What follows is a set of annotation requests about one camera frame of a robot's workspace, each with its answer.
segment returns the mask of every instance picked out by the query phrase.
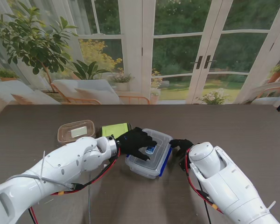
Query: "transparent food container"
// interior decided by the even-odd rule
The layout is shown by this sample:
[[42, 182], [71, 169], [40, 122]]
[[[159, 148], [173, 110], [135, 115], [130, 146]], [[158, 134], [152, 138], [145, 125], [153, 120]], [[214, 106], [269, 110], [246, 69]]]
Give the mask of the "transparent food container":
[[81, 120], [60, 126], [57, 139], [59, 143], [67, 144], [84, 136], [95, 138], [95, 127], [91, 120]]
[[171, 153], [169, 142], [172, 140], [172, 137], [147, 128], [143, 129], [143, 131], [148, 133], [148, 135], [157, 142], [156, 148], [152, 154], [147, 153], [147, 147], [139, 149], [140, 152], [149, 156], [150, 161], [144, 161], [129, 155], [126, 157], [126, 164], [130, 167], [131, 171], [144, 177], [155, 179], [157, 176], [162, 175], [166, 166]]

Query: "door handle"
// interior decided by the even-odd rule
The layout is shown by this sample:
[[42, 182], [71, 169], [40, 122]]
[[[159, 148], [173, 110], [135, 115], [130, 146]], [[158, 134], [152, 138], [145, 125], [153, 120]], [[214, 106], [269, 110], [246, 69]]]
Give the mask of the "door handle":
[[207, 69], [207, 66], [209, 66], [209, 63], [211, 62], [216, 62], [216, 61], [210, 61], [210, 55], [207, 55], [204, 68]]
[[199, 69], [201, 65], [201, 61], [202, 61], [202, 56], [199, 56], [198, 62], [191, 62], [191, 64], [197, 64], [196, 69]]

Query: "white label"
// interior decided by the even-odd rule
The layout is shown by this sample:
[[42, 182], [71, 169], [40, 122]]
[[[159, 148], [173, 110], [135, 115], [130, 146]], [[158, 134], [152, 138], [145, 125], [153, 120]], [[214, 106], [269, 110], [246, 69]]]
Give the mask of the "white label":
[[75, 138], [75, 137], [87, 134], [87, 127], [86, 126], [78, 127], [78, 128], [71, 130], [70, 132], [71, 132], [71, 137]]

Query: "gray cable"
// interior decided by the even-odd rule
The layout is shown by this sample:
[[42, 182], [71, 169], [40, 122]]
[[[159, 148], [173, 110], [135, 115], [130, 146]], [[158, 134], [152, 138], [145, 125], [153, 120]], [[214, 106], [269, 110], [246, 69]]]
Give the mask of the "gray cable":
[[[26, 177], [26, 178], [32, 178], [32, 179], [40, 180], [40, 177], [39, 177], [39, 176], [36, 176], [36, 175], [19, 174], [19, 175], [14, 175], [14, 176], [9, 177], [6, 181], [9, 181], [9, 180], [14, 179], [14, 178], [17, 178], [17, 177]], [[45, 177], [42, 177], [42, 180], [43, 180], [43, 181], [47, 181], [47, 182], [49, 182], [49, 183], [62, 185], [62, 186], [66, 187], [66, 188], [69, 188], [69, 189], [72, 188], [72, 184], [61, 183], [61, 182], [54, 181], [54, 180], [51, 180], [51, 179], [48, 179], [48, 178], [45, 178]]]

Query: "green sponge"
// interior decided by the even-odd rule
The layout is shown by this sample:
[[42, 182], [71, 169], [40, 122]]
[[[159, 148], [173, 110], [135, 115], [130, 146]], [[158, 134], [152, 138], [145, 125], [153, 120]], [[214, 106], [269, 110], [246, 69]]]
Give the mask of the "green sponge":
[[110, 136], [114, 135], [114, 138], [118, 138], [122, 134], [129, 131], [129, 124], [116, 124], [116, 125], [109, 125], [109, 126], [102, 126], [102, 136]]

